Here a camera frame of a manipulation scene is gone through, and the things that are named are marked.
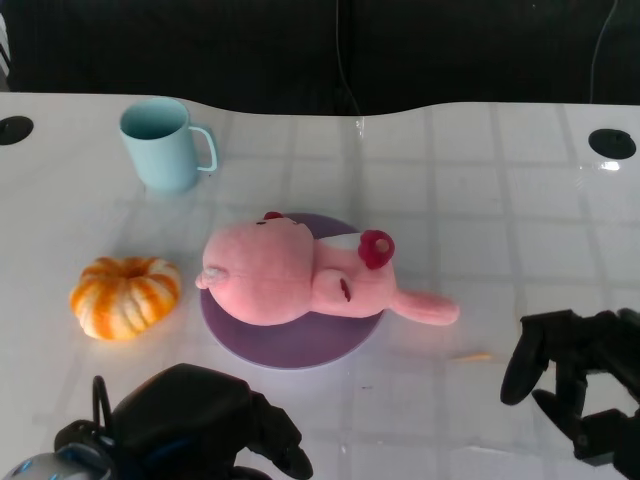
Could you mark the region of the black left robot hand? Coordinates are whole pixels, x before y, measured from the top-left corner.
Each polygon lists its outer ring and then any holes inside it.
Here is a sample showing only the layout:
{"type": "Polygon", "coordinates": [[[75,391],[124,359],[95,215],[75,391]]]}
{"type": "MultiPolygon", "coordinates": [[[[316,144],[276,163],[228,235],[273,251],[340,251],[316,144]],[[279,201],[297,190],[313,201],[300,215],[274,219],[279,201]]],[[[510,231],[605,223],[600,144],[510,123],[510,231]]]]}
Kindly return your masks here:
{"type": "Polygon", "coordinates": [[[280,407],[242,379],[192,364],[155,375],[112,411],[117,445],[147,479],[264,479],[237,464],[244,449],[291,479],[313,467],[302,434],[280,407]]]}

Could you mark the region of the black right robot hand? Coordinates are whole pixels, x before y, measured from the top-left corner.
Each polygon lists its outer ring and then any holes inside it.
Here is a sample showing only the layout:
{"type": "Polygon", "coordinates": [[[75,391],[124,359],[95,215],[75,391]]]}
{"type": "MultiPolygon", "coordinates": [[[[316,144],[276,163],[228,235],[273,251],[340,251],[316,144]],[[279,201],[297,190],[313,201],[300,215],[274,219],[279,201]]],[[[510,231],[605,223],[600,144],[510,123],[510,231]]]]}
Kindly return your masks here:
{"type": "Polygon", "coordinates": [[[609,409],[583,414],[587,377],[612,375],[639,399],[639,313],[624,308],[581,317],[571,310],[521,319],[521,336],[506,368],[500,400],[516,405],[532,396],[573,444],[576,459],[611,464],[639,477],[639,414],[609,409]]]}

